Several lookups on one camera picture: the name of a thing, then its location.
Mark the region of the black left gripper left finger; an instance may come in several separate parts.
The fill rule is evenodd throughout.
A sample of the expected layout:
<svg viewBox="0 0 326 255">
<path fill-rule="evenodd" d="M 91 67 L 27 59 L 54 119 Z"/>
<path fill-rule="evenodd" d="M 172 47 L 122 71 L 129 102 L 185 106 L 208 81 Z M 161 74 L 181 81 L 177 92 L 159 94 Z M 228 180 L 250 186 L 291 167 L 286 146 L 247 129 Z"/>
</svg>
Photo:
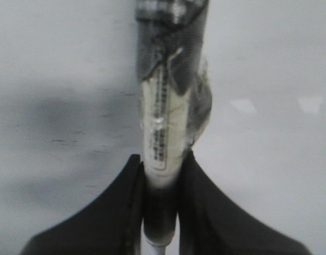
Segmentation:
<svg viewBox="0 0 326 255">
<path fill-rule="evenodd" d="M 131 155 L 112 184 L 62 223 L 35 235 L 22 254 L 140 254 L 144 172 Z"/>
</svg>

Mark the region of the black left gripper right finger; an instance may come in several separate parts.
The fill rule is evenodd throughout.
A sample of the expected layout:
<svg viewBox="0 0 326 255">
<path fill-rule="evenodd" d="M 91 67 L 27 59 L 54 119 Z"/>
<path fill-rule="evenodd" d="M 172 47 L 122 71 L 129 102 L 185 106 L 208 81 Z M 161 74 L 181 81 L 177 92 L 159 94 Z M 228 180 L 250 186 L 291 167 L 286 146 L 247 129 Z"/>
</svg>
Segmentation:
<svg viewBox="0 0 326 255">
<path fill-rule="evenodd" d="M 192 151 L 179 178 L 180 254 L 310 254 L 302 243 L 260 222 L 206 175 Z"/>
</svg>

